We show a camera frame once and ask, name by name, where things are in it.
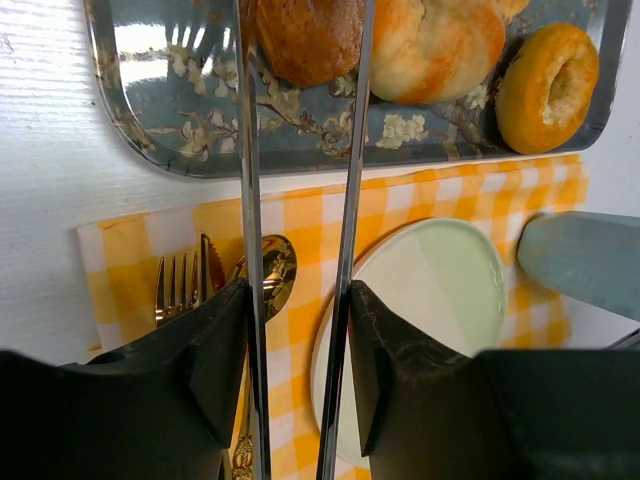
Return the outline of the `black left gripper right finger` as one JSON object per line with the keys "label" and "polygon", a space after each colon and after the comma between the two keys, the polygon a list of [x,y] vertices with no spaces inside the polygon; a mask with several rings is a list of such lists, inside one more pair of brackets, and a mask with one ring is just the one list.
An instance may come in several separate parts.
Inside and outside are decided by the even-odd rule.
{"label": "black left gripper right finger", "polygon": [[376,479],[635,479],[639,354],[466,357],[351,287],[361,450]]}

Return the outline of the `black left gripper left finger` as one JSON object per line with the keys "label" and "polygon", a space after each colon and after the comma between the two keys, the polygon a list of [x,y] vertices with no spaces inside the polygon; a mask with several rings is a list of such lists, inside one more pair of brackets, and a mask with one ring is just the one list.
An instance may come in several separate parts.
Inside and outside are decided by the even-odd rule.
{"label": "black left gripper left finger", "polygon": [[247,286],[94,358],[1,354],[5,479],[215,479],[246,351]]}

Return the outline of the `small brown bread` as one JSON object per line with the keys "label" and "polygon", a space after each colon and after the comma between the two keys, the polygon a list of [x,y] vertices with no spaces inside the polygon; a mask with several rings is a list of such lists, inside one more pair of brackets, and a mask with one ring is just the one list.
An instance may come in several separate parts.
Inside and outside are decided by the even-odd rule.
{"label": "small brown bread", "polygon": [[327,83],[359,62],[361,0],[263,0],[258,3],[259,44],[272,73],[295,87]]}

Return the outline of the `silver metal tongs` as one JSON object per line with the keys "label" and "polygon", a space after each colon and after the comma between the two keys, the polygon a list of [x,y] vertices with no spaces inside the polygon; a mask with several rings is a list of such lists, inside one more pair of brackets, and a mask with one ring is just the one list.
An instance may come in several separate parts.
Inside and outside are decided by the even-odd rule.
{"label": "silver metal tongs", "polygon": [[[256,35],[257,3],[235,1],[237,21],[235,35],[238,73],[237,95],[241,155],[242,222],[247,280],[252,308],[253,325],[249,328],[249,373],[251,380],[250,413],[253,431],[254,477],[272,477],[268,408],[268,380],[266,359],[266,314],[263,295],[263,254],[261,232],[260,164],[256,101]],[[347,174],[344,213],[342,219],[340,254],[337,267],[335,296],[326,385],[321,424],[321,440],[316,477],[332,479],[335,474],[341,385],[349,318],[349,294],[352,283],[356,225],[363,169],[365,130],[369,105],[369,66],[373,43],[374,1],[364,8],[363,33],[360,48],[358,83],[354,101],[351,134],[351,154]]]}

